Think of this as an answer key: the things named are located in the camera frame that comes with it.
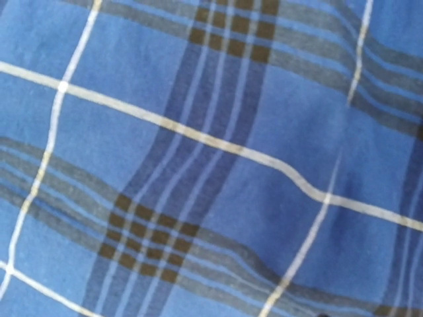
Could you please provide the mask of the blue plaid long sleeve shirt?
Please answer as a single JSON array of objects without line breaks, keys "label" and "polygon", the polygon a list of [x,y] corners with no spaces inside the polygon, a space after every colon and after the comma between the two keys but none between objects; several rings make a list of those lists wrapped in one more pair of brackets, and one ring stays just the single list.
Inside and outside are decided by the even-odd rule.
[{"label": "blue plaid long sleeve shirt", "polygon": [[421,1],[2,1],[2,316],[421,316]]}]

